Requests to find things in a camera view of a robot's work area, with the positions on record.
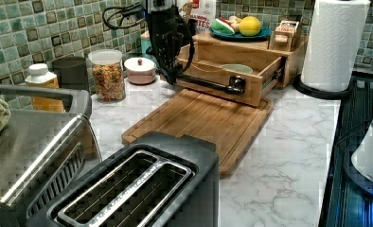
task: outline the green mosaic tile backsplash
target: green mosaic tile backsplash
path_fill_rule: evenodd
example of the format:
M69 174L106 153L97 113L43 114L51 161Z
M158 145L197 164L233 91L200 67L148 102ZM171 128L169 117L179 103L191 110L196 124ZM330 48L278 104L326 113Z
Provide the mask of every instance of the green mosaic tile backsplash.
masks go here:
M141 51L145 24L110 30L101 13L138 0L0 0L0 83L23 85L33 63L87 55L114 48L125 55ZM94 82L90 78L91 91ZM26 96L2 96L11 108L31 108Z
M0 83L24 84L32 63L51 62L66 56L86 57L91 51L115 48L140 52L145 24L110 30L101 13L112 6L138 0L0 0ZM254 15L274 29L290 14L301 14L308 34L314 0L217 0L221 17ZM373 1L366 19L356 65L369 67L373 57ZM94 82L90 79L91 90ZM4 96L11 108L30 108L27 97Z

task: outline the paper towel roll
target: paper towel roll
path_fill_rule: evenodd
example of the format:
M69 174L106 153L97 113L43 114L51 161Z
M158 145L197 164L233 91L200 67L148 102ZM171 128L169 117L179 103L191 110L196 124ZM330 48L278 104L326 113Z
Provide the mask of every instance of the paper towel roll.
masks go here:
M316 0L301 81L325 92L349 84L364 31L367 0Z

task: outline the toaster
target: toaster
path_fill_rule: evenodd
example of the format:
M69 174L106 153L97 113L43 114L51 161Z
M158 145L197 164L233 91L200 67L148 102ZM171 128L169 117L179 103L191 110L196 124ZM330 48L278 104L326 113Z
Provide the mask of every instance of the toaster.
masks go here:
M218 226L213 144L151 131L91 169L27 226Z
M86 91L0 85L5 95L56 98L66 109L12 109L0 131L0 226L24 226L101 158Z

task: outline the wooden box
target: wooden box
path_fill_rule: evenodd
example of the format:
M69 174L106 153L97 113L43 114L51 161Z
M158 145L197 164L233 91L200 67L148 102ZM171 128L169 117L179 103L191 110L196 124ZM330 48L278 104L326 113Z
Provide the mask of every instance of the wooden box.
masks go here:
M260 100L275 86L285 87L302 71L305 47L308 41L301 36L294 51L268 49L267 41L229 42L212 37L208 32L193 37L195 55L193 63L185 71L186 75L207 79L228 85L230 76L242 76L246 79L245 95L233 96L204 86L177 80L177 84L220 96L256 107ZM189 45L184 46L178 61L185 66L189 55ZM223 64L244 64L253 69L253 73L244 74L222 68Z

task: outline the marble countertop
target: marble countertop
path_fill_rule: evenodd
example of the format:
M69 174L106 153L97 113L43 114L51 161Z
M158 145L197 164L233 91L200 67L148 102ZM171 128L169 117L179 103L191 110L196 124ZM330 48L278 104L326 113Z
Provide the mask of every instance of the marble countertop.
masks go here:
M121 134L180 88L159 79L126 80L126 98L92 96L92 128L102 158L123 148ZM317 226L340 101L304 96L292 85L272 90L274 109L233 175L220 181L220 226Z

